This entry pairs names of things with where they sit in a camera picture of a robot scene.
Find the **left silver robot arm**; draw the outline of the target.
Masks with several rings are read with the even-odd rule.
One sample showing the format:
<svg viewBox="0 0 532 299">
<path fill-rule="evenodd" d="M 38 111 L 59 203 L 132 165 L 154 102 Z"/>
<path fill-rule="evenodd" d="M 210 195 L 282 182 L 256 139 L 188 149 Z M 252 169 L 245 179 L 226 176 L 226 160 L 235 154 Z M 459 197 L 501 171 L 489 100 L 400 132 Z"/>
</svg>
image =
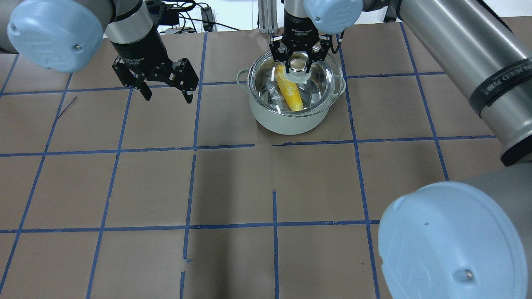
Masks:
<svg viewBox="0 0 532 299">
<path fill-rule="evenodd" d="M 123 86 L 150 100 L 148 82 L 165 83 L 191 103 L 198 75 L 187 58 L 168 57 L 158 21 L 146 0 L 2 0 L 1 52 L 75 73 L 107 37 L 118 54 L 112 69 Z"/>
</svg>

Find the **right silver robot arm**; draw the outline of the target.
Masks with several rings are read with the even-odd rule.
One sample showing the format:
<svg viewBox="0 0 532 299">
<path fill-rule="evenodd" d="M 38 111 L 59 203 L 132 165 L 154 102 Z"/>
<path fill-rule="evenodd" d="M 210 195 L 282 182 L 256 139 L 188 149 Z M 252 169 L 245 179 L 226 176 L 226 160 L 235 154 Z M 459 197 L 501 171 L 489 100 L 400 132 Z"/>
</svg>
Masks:
<svg viewBox="0 0 532 299">
<path fill-rule="evenodd" d="M 407 25 L 354 25 L 347 91 L 312 134 L 271 149 L 276 297 L 399 299 L 380 252 L 395 199 L 503 169 L 500 142 Z"/>
</svg>

